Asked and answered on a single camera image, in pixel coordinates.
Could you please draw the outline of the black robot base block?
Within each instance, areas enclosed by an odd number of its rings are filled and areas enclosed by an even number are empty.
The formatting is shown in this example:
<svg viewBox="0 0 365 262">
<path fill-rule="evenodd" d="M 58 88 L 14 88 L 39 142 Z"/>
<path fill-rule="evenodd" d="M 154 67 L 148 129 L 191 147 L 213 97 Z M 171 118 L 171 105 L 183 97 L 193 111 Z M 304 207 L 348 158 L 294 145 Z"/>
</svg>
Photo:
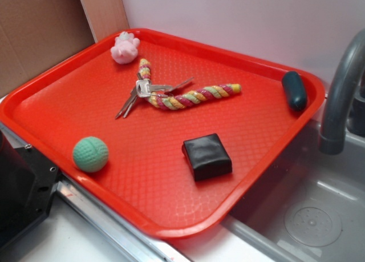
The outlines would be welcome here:
<svg viewBox="0 0 365 262">
<path fill-rule="evenodd" d="M 14 148 L 1 134 L 1 249 L 48 217 L 59 173 L 36 148 Z"/>
</svg>

